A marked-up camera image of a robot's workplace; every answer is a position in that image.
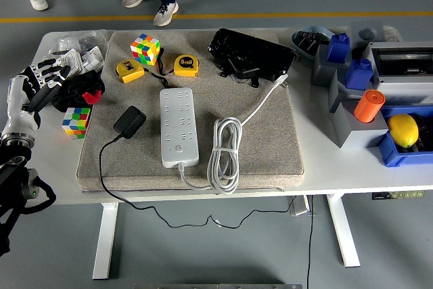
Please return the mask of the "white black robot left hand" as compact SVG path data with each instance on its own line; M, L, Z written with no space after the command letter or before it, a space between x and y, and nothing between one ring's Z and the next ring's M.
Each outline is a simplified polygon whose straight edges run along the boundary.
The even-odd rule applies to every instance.
M39 112L61 89L69 72L69 66L56 66L52 59L37 66L27 66L10 80L7 95L8 120L1 133L2 145L34 146L34 133L41 125Z

